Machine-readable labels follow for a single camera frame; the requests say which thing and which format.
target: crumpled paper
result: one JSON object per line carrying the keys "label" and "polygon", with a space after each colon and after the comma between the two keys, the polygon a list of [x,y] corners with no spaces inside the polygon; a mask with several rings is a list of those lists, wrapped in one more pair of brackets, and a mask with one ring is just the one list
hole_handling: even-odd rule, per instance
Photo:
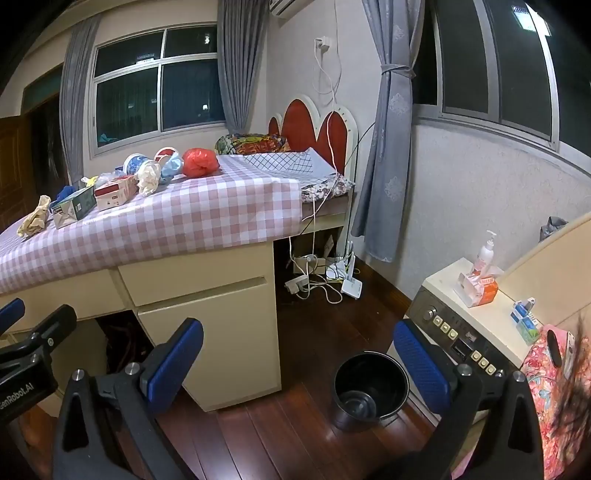
{"label": "crumpled paper", "polygon": [[18,227],[18,236],[33,236],[46,228],[49,204],[51,199],[47,195],[41,195],[39,205],[32,213],[29,213]]}
{"label": "crumpled paper", "polygon": [[160,165],[154,160],[147,160],[139,166],[135,177],[138,179],[139,194],[141,196],[147,197],[156,191],[161,172]]}

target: air conditioner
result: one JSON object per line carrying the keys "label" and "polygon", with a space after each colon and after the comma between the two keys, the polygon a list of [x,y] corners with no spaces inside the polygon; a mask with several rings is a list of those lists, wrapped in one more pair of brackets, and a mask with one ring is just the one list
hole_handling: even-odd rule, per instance
{"label": "air conditioner", "polygon": [[291,18],[311,0],[269,0],[269,10],[279,18]]}

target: pink floral cloth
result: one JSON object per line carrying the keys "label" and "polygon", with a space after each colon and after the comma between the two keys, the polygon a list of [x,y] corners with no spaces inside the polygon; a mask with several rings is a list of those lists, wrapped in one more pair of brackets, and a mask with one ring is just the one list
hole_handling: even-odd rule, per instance
{"label": "pink floral cloth", "polygon": [[[548,350],[547,334],[549,330],[554,331],[558,340],[560,354],[564,358],[568,332],[551,325],[545,325],[542,328],[540,337],[531,347],[521,367],[521,371],[529,382],[538,421],[540,422],[545,480],[553,480],[564,471],[565,467],[563,455],[564,437],[555,434],[553,429],[556,410],[560,402],[559,385],[563,380],[563,376],[562,369],[556,368],[552,363],[550,351]],[[589,351],[589,339],[587,337],[583,339],[582,348]],[[573,372],[573,375],[577,375],[585,387],[591,387],[591,362],[588,355],[579,371]],[[566,452],[568,462],[572,461],[577,450],[578,447],[571,448]],[[458,478],[465,471],[473,452],[474,449],[457,466],[453,472],[453,478]]]}

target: green box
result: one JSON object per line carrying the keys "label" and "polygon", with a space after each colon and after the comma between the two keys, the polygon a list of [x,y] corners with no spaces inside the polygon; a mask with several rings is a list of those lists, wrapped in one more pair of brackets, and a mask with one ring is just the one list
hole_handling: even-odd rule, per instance
{"label": "green box", "polygon": [[84,218],[96,206],[95,187],[86,187],[51,207],[53,222],[61,228]]}

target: red headboard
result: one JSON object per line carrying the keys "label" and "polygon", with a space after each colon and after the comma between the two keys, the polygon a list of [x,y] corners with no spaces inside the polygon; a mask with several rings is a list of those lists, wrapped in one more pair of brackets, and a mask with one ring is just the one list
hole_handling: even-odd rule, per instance
{"label": "red headboard", "polygon": [[335,105],[332,115],[329,110],[321,124],[316,106],[304,95],[292,100],[282,121],[281,115],[271,118],[269,133],[280,133],[286,137],[293,151],[314,148],[330,164],[332,164],[330,153],[330,147],[332,147],[336,169],[343,174],[349,170],[349,165],[345,168],[345,162],[352,153],[352,146],[357,141],[358,135],[357,125],[345,107]]}

